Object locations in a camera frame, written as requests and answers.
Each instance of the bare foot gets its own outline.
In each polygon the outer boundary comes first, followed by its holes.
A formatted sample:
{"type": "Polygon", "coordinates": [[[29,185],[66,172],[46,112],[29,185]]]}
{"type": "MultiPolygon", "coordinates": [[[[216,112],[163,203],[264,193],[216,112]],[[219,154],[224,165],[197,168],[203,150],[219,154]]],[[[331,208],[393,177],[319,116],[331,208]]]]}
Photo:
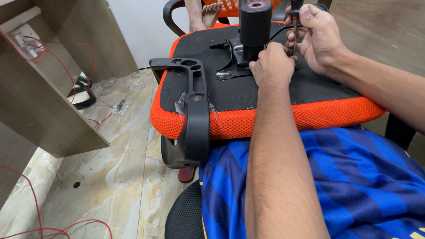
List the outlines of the bare foot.
{"type": "Polygon", "coordinates": [[[202,8],[202,22],[206,28],[211,28],[217,22],[221,10],[221,2],[205,5],[202,8]]]}
{"type": "Polygon", "coordinates": [[[201,0],[184,0],[187,13],[189,14],[189,31],[199,31],[205,29],[202,23],[201,0]]]}

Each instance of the screwdriver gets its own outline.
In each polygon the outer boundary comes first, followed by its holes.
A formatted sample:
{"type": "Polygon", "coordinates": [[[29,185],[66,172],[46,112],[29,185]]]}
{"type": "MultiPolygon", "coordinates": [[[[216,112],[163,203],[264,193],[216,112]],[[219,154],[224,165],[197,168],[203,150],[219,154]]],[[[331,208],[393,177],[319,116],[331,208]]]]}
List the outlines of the screwdriver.
{"type": "MultiPolygon", "coordinates": [[[[298,35],[298,24],[300,21],[300,8],[303,6],[304,0],[291,0],[291,11],[289,15],[292,18],[292,24],[294,25],[295,43],[297,43],[298,35]]],[[[292,50],[292,55],[295,55],[295,44],[292,50]]]]}

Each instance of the marble tile floor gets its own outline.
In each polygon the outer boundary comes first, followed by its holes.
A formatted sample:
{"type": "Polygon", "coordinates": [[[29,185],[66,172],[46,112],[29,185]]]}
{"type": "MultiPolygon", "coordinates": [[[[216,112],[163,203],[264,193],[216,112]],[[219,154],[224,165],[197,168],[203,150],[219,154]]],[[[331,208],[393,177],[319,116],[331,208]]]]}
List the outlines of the marble tile floor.
{"type": "MultiPolygon", "coordinates": [[[[133,105],[123,117],[113,114],[98,127],[110,147],[61,159],[42,149],[34,154],[24,174],[34,185],[43,227],[65,228],[77,221],[99,219],[110,226],[114,239],[164,238],[171,206],[198,175],[183,184],[177,178],[178,169],[163,164],[161,137],[149,121],[158,84],[150,69],[141,73],[145,87],[133,105]],[[78,188],[74,188],[76,182],[81,184],[78,188]]],[[[115,104],[123,97],[117,91],[100,99],[115,104]]],[[[83,115],[103,119],[108,112],[98,102],[83,115]]],[[[36,215],[31,190],[21,178],[0,211],[0,237],[37,228],[36,215]]],[[[79,239],[109,238],[107,228],[97,222],[74,226],[68,233],[79,239]]],[[[34,232],[14,238],[37,237],[34,232]]]]}

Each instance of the electrical socket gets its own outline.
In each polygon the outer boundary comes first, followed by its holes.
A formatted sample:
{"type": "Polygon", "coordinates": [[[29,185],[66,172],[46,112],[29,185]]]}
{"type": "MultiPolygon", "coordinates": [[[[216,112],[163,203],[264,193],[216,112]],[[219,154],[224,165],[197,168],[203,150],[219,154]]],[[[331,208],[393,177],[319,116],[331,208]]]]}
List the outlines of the electrical socket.
{"type": "Polygon", "coordinates": [[[34,49],[33,46],[29,46],[28,44],[41,46],[41,43],[38,41],[24,37],[34,37],[36,39],[40,39],[40,37],[35,33],[35,31],[28,25],[27,23],[19,26],[15,30],[9,33],[9,36],[18,44],[18,46],[22,49],[22,51],[28,56],[29,59],[37,58],[37,52],[43,51],[41,48],[34,49]]]}

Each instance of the hand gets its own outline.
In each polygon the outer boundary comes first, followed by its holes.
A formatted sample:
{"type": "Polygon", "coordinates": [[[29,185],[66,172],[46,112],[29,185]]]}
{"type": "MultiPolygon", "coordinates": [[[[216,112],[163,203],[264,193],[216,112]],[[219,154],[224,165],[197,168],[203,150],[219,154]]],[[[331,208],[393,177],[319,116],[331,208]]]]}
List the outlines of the hand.
{"type": "MultiPolygon", "coordinates": [[[[286,25],[292,24],[290,10],[291,6],[286,8],[286,25]]],[[[341,40],[334,17],[308,4],[300,9],[300,22],[303,27],[299,28],[298,39],[303,41],[296,43],[294,31],[291,30],[286,33],[288,41],[285,46],[293,48],[296,44],[295,49],[304,56],[310,68],[318,74],[327,75],[341,53],[349,52],[341,40]]]]}
{"type": "Polygon", "coordinates": [[[289,49],[282,44],[271,42],[266,50],[258,54],[257,62],[249,63],[258,87],[269,83],[275,86],[289,86],[298,58],[288,58],[288,53],[289,49]]]}

